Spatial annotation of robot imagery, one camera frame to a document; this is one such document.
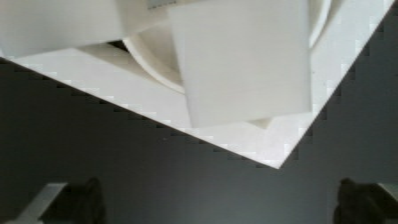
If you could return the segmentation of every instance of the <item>black object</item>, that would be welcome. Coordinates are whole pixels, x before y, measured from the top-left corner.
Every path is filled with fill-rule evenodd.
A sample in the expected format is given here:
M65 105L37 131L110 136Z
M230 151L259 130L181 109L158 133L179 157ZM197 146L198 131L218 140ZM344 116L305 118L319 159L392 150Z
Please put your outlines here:
M381 184L341 180L333 224L398 223L398 200Z
M124 43L122 43L120 40L108 42L108 44L110 44L115 48L119 48L122 51L129 52L129 51L127 51L127 48L126 48L126 45L124 45Z
M97 179L67 185L39 218L44 224L104 224L104 205Z

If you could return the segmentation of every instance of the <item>dark gray background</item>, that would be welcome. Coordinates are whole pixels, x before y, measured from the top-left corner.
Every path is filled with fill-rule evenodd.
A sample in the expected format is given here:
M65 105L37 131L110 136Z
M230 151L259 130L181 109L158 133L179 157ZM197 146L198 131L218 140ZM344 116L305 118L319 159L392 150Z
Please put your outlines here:
M394 15L280 170L1 62L0 223L47 181L92 176L110 224L330 223L341 178L398 183Z

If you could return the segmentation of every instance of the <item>white object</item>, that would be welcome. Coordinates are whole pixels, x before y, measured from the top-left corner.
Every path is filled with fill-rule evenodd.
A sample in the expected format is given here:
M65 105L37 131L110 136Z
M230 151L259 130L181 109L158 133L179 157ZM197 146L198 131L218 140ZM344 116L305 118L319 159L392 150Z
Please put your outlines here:
M0 5L7 57L117 40L165 19L147 0L1 0Z
M310 47L314 46L323 29L330 3L332 0L309 0ZM168 88L184 93L168 18L149 29L129 35L122 39L122 42L147 74Z
M168 9L193 127L310 111L307 0Z
M220 148L278 168L392 2L333 1L323 33L310 51L312 112L273 118L264 129L246 122L213 128L191 128L182 95L149 79L129 55L110 46L60 50L14 59L14 62Z

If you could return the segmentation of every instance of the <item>white paper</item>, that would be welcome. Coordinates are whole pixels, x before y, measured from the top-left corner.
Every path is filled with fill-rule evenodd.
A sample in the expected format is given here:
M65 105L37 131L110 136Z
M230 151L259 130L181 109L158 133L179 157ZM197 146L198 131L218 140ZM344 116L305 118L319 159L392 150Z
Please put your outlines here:
M147 0L0 0L3 55L119 40L163 19L147 7Z
M310 111L307 0L168 10L191 126Z

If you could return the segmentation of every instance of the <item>white cardboard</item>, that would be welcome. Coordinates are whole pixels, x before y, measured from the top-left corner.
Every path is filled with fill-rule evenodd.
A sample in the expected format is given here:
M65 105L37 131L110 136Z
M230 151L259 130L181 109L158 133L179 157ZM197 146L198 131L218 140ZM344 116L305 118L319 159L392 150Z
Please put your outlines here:
M168 9L191 127L310 111L307 0Z
M92 46L14 60L47 77L145 115L225 150L278 168L367 42L392 0L333 0L310 52L312 112L271 119L266 128L234 123L193 129L182 95L143 73L117 49Z

